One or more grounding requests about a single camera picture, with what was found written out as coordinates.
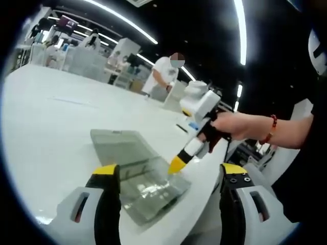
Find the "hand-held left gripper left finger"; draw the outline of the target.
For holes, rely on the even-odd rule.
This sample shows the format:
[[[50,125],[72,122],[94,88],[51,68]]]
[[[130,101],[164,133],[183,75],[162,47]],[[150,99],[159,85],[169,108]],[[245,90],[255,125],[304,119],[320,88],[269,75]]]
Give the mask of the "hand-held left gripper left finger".
[[[57,206],[52,220],[57,244],[120,244],[120,167],[98,167],[84,187]]]

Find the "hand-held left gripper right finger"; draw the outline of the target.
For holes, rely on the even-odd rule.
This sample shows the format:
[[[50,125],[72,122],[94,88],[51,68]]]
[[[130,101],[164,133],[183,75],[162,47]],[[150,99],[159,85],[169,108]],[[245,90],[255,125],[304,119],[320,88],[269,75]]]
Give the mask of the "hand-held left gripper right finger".
[[[222,163],[219,187],[220,244],[282,244],[293,232],[281,202],[243,167]]]

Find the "person's right hand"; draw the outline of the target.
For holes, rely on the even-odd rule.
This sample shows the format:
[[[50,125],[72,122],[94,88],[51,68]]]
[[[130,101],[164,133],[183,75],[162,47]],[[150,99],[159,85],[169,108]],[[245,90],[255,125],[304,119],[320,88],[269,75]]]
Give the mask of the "person's right hand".
[[[218,131],[229,133],[232,139],[263,140],[271,132],[273,118],[244,113],[222,112],[211,125]]]

